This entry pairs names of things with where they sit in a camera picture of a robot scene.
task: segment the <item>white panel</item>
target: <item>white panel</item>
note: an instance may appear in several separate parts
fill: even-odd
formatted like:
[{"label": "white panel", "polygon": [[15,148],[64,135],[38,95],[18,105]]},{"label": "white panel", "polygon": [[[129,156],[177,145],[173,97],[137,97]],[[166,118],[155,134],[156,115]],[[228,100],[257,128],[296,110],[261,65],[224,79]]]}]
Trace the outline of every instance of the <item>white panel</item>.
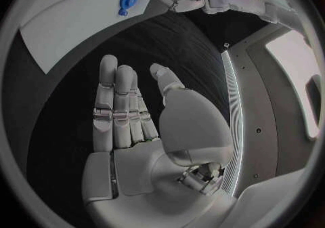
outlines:
[{"label": "white panel", "polygon": [[313,50],[296,31],[290,31],[271,41],[266,48],[288,75],[299,97],[308,134],[311,138],[316,137],[319,129],[306,92],[306,84],[310,78],[313,75],[320,75]]},{"label": "white panel", "polygon": [[67,52],[91,35],[117,22],[143,14],[150,0],[138,0],[128,10],[128,16],[119,16],[120,0],[40,0],[27,14],[38,13],[24,26],[21,34],[31,55],[47,73]]}]

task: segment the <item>illuminated strip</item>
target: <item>illuminated strip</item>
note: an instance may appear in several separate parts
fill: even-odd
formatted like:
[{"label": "illuminated strip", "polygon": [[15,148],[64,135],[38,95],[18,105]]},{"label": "illuminated strip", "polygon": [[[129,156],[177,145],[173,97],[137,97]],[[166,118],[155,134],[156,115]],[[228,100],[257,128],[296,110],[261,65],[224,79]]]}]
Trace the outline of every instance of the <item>illuminated strip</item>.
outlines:
[{"label": "illuminated strip", "polygon": [[221,188],[233,196],[237,189],[238,179],[242,168],[244,147],[243,110],[236,73],[227,51],[222,53],[222,59],[226,73],[229,95],[230,129],[233,138],[234,153],[233,158],[226,166]]}]

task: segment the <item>blue knob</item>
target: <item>blue knob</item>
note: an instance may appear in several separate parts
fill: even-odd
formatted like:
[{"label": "blue knob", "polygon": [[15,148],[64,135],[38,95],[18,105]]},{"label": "blue knob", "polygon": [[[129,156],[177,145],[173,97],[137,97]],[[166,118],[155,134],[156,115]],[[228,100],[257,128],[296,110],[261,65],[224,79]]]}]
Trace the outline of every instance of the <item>blue knob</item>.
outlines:
[{"label": "blue knob", "polygon": [[131,8],[136,4],[138,0],[120,0],[120,7],[119,15],[126,16],[127,15],[127,9]]}]

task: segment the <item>blue cap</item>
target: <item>blue cap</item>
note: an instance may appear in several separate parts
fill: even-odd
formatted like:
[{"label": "blue cap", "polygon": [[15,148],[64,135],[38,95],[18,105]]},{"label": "blue cap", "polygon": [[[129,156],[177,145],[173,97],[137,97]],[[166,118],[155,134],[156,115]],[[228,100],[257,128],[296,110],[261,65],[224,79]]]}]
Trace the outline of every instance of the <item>blue cap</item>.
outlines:
[{"label": "blue cap", "polygon": [[136,4],[138,0],[120,0],[121,9],[119,10],[119,15],[126,16],[127,9],[131,8]]}]

